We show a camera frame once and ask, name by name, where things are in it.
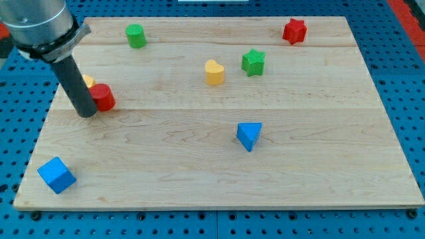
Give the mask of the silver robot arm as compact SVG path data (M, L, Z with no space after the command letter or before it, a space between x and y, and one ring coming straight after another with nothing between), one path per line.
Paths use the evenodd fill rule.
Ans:
M29 60L50 65L77 114L89 118L97 106L72 56L88 34L64 0L1 0L1 22L13 44Z

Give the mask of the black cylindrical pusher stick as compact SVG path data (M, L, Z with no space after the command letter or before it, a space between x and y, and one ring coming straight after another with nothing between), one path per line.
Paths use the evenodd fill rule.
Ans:
M59 62L52 63L50 67L76 113L82 118L93 116L98 109L73 56L70 55Z

